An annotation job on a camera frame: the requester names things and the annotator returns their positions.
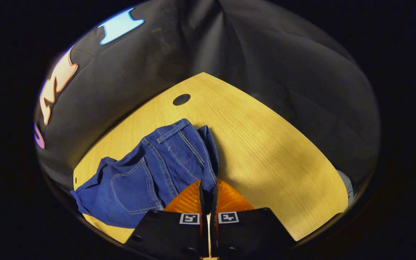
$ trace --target gray fabric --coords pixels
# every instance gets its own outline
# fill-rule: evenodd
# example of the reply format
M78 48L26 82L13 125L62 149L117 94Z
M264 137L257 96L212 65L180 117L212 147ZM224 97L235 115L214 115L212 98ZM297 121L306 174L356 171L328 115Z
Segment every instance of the gray fabric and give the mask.
M354 197L355 197L351 180L342 171L337 170L337 172L340 175L341 179L343 180L343 183L346 187L346 191L348 192L348 206L350 206L352 202L354 201Z

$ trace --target blue denim jeans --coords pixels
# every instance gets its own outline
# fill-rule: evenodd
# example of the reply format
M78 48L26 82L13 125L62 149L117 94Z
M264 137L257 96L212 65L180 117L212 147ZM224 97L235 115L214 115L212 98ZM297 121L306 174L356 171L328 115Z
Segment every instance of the blue denim jeans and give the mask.
M103 158L99 168L71 194L79 211L103 223L135 228L151 209L163 210L201 179L204 192L216 185L220 161L209 128L187 120L157 128L120 161Z

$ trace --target back pocket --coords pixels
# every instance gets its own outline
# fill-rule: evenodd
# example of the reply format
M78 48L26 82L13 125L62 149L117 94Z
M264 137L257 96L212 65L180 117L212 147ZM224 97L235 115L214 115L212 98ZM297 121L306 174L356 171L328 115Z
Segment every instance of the back pocket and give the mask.
M163 210L145 158L128 173L113 176L110 184L115 199L129 214L141 214L151 209Z

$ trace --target yellow stitching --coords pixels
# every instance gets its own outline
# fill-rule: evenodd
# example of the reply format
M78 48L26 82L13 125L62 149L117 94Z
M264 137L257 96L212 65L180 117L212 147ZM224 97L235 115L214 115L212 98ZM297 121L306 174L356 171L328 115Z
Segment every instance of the yellow stitching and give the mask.
M154 151L154 149L156 150L157 148L155 148L155 146L152 144L152 143L150 143L148 140L147 140L147 142L150 144L150 150L152 151L152 153L155 155L155 157L157 158L157 160L159 161L159 165L160 165L160 169L161 169L161 172L163 173L163 179L165 179L165 183L166 183L166 187L168 187L168 190L170 191L170 194L171 194L171 196L173 197L173 199L175 198L175 196L173 195L173 193L172 193L172 191L171 191L171 188L168 186L168 180L166 179L166 176L165 176L165 173L164 173L164 170L163 170L163 168L162 168L162 160L163 160L163 158L161 157L161 155L160 155L160 153L157 151L157 153L155 153L155 151ZM168 169L166 169L166 172L168 173L168 175L169 175L169 177L171 178L171 174L170 174L170 172L169 172L169 170ZM174 183L172 183L171 182L171 185L173 186L173 190L174 191L176 191L177 189L176 189L176 187L174 186Z
M146 210L146 209L137 209L137 210L135 210L135 211L129 211L125 206L123 206L123 204L121 203L121 201L120 201L120 199L118 199L118 197L117 197L117 193L115 192L115 188L113 187L113 181L116 179L116 177L119 177L119 176L128 176L128 175L130 175L130 174L132 174L133 172L135 172L138 168L139 168L139 166L141 166L142 165L142 163L144 163L144 158L142 158L140 161L139 161L139 163L137 164L137 166L136 167L134 167L131 171L129 171L128 173L121 173L121 174L116 174L116 175L114 175L113 177L112 177L112 179L110 180L110 186L112 187L112 191L113 191L113 194L114 194L114 196L115 196L115 199L117 200L117 202L123 207L123 209L125 209L128 213L131 213L131 212L137 212L137 211L144 211L144 210ZM156 208L156 207L160 207L160 206L154 206L154 207L150 207L150 208L147 208L147 209L153 209L153 208Z
M178 125L174 125L173 124L173 129L169 130L166 134L161 135L160 131L158 131L158 133L160 134L160 137L157 138L157 142L158 143L162 143L164 141L164 139L166 140L169 136L175 134L176 132L180 131L181 129L178 129L179 127L184 128L185 126L187 126L188 123L186 121L180 122Z
M195 132L197 132L197 130L195 129L195 127L192 125L192 124L189 124L191 127L192 127L192 129L195 131ZM203 140L202 140L202 138L200 138L200 135L197 135L197 137L198 137L198 139L200 140L200 142L201 143L203 143ZM209 166L209 171L211 172L211 177L213 178L213 181L214 181L214 183L216 183L216 179L215 179L215 177L214 177L214 173L213 173L213 171L212 171L212 169L211 169L211 163L210 163L210 159L208 158L208 154L207 154L207 152L206 152L206 148L205 149L203 149L203 152L205 153L205 158L207 158L207 160L208 160L208 166Z
M192 146L192 144L187 140L187 138L185 138L184 134L181 132L178 132L178 134L180 135L180 137L182 138L182 140L184 141L184 143L190 148L190 150L192 150L192 152L195 154L195 156L197 157L198 161L201 163L202 166L205 166L205 162L203 161L202 157L198 154L198 152L195 150L195 148Z
M178 161L178 163L182 166L182 167L184 167L184 169L188 172L188 174L190 174L190 176L192 176L192 177L194 177L195 178L195 176L193 176L192 175L192 173L190 173L190 171L179 161L179 159L176 157L176 155L173 153L173 151L170 149L170 148L168 148L168 151L170 151L172 154L173 154L173 156L174 156L174 158L176 159L176 161Z
M144 169L145 173L147 174L147 183L148 183L148 187L149 187L150 196L154 199L153 202L155 202L155 204L157 204L158 206L161 206L160 199L157 199L157 193L155 192L155 187L152 189L152 186L153 186L152 173L150 173L150 170L148 169L148 167L142 167L142 168Z

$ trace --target wooden table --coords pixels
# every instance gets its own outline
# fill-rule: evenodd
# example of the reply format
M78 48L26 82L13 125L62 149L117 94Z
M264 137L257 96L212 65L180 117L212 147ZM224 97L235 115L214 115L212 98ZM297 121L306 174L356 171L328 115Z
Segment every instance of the wooden table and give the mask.
M181 94L190 100L173 105ZM182 118L195 128L208 125L221 157L218 177L255 208L270 207L295 240L346 209L345 185L317 147L267 106L206 73L157 95L104 135L76 166L74 188L96 173L102 158L120 160L145 135ZM84 217L121 243L134 230Z

